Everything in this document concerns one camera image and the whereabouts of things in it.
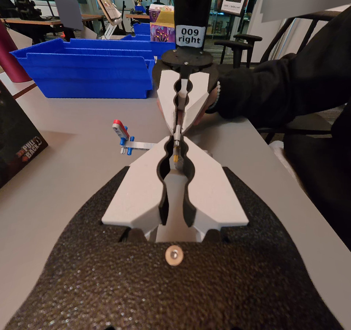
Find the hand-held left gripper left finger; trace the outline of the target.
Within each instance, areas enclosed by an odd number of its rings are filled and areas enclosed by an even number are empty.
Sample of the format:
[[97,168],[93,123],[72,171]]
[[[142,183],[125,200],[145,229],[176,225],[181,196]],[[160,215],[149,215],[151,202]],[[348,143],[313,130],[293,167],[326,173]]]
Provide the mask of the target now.
[[164,182],[170,172],[173,136],[156,143],[131,163],[110,202],[102,223],[142,230],[146,240],[154,240],[160,224],[165,225],[169,213]]

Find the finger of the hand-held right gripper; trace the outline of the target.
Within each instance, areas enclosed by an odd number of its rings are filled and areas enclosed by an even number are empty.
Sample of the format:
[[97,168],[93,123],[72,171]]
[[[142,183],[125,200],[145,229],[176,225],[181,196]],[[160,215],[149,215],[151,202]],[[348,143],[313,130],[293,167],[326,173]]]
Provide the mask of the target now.
[[174,134],[177,124],[177,105],[175,103],[175,99],[178,95],[176,85],[179,81],[179,73],[173,70],[161,71],[157,94],[164,120],[171,134]]
[[191,90],[187,93],[187,104],[182,112],[181,134],[194,124],[207,102],[209,74],[204,72],[193,73],[189,76]]

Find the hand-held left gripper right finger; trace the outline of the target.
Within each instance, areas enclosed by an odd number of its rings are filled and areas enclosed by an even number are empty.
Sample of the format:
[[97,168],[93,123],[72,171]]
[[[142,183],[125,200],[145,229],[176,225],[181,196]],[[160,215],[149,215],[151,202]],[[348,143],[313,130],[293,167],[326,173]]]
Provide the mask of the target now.
[[187,178],[182,204],[184,221],[202,242],[209,230],[247,226],[249,223],[220,163],[189,138],[180,140],[182,171]]

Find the person's right forearm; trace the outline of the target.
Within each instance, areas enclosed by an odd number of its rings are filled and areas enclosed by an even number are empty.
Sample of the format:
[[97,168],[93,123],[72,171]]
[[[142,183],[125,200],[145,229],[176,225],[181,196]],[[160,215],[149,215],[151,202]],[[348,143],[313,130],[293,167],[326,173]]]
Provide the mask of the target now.
[[255,127],[275,127],[295,117],[335,108],[350,99],[350,72],[313,68],[302,73],[298,57],[268,61],[255,69],[222,70],[216,105],[206,111],[224,119],[247,118]]

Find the red and grey lego assembly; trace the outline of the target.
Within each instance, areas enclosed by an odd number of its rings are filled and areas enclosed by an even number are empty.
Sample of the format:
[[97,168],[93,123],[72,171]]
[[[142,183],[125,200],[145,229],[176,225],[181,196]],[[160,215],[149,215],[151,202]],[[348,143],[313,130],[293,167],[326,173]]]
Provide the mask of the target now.
[[136,142],[134,136],[128,133],[128,127],[124,126],[120,120],[114,120],[112,125],[113,130],[120,138],[121,154],[131,156],[132,151],[148,151],[156,144],[149,142]]

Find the lego set box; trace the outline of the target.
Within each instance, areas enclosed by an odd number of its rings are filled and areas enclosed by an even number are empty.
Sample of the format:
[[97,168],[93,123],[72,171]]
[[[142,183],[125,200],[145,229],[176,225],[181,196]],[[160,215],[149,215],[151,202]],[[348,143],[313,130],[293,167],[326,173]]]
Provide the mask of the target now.
[[0,82],[0,187],[47,147],[44,137]]

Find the person's right hand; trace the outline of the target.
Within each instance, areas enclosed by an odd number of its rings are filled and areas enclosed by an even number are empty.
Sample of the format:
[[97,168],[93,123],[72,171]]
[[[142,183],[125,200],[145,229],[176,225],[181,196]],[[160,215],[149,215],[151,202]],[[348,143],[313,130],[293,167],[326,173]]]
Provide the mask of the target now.
[[202,107],[200,113],[198,114],[197,118],[195,119],[195,121],[193,123],[194,126],[199,124],[199,122],[201,121],[201,119],[203,118],[204,114],[206,113],[206,111],[208,109],[212,109],[214,107],[214,105],[216,105],[216,103],[218,101],[219,93],[220,93],[219,90],[220,90],[220,88],[218,89],[218,87],[216,87],[215,89],[213,89],[211,91],[206,103]]

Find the purple and yellow printed box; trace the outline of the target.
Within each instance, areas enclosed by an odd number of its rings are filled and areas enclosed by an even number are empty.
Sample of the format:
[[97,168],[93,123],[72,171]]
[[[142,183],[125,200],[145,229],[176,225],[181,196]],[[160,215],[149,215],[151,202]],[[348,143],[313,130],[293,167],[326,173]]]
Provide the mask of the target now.
[[175,43],[174,7],[164,4],[149,6],[150,41]]

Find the large blue plastic bin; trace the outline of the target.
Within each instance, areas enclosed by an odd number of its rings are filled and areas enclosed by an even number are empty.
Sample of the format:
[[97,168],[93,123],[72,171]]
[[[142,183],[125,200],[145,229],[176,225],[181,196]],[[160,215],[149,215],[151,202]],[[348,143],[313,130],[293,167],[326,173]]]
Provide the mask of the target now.
[[57,38],[11,54],[46,98],[145,99],[153,89],[153,51],[70,48]]

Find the tilted board on stand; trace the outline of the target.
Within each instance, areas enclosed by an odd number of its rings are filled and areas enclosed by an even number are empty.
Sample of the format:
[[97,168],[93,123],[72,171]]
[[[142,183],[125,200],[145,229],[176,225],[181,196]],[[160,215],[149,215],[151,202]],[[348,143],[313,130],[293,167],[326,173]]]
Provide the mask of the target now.
[[121,25],[123,22],[122,13],[116,8],[112,0],[97,0],[97,2],[109,22],[108,28],[101,39],[109,40],[117,26]]

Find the person's black jacket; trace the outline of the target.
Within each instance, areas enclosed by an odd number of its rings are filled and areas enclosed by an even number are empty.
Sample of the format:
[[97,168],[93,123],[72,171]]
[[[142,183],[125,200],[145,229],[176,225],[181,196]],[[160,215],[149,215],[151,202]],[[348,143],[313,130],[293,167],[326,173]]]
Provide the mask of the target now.
[[287,160],[336,234],[351,246],[351,8],[328,22],[293,60],[296,115],[346,104],[330,138],[284,136]]

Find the black framed chair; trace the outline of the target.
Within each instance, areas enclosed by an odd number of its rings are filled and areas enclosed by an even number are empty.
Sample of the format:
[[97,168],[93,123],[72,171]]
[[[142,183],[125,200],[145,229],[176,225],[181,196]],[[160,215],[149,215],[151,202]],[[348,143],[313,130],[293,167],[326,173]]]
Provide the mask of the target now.
[[[296,19],[311,20],[311,24],[301,42],[301,45],[297,51],[300,53],[304,47],[309,42],[315,27],[319,21],[331,21],[333,18],[338,16],[340,12],[336,11],[319,11],[313,12],[306,15],[301,15],[297,17],[290,17],[284,20],[277,34],[267,47],[266,51],[261,57],[260,63],[264,63],[269,60],[269,57],[273,49],[278,46],[278,43],[283,42],[283,36],[288,37],[290,30],[294,25]],[[300,135],[329,135],[331,134],[331,125],[320,115],[313,113],[300,117],[296,117],[290,123],[283,125],[281,127],[262,127],[257,128],[257,132],[262,134],[266,133],[265,142],[270,144],[274,135],[276,134],[300,134]]]

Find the wooden office desk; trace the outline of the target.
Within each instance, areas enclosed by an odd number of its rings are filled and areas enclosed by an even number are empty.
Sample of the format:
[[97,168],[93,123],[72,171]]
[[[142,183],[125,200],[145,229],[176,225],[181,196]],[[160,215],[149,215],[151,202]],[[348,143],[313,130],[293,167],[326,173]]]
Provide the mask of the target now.
[[[104,15],[100,14],[82,14],[82,24],[87,26],[88,28],[92,27],[92,21],[99,21],[102,26],[102,32],[103,34],[106,32],[106,27],[104,24]],[[64,30],[69,29],[68,27],[65,27],[63,23],[60,20],[22,20],[20,18],[2,18],[1,21],[4,23],[11,23],[11,24],[27,24],[27,25],[50,25],[50,26],[56,26],[59,25],[61,26]]]

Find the maroon cylinder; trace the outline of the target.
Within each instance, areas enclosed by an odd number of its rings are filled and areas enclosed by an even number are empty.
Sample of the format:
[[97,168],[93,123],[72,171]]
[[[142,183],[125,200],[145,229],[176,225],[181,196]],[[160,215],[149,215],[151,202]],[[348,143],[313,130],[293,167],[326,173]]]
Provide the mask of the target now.
[[26,73],[24,68],[19,64],[18,60],[11,54],[16,51],[17,47],[9,35],[6,27],[0,22],[0,65],[11,82],[22,83],[32,79]]

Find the black machine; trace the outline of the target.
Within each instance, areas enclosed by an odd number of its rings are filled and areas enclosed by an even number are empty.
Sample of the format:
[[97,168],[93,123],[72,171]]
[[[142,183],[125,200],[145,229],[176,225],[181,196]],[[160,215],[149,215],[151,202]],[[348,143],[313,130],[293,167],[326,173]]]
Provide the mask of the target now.
[[14,0],[16,10],[22,20],[42,20],[41,10],[35,8],[32,0]]

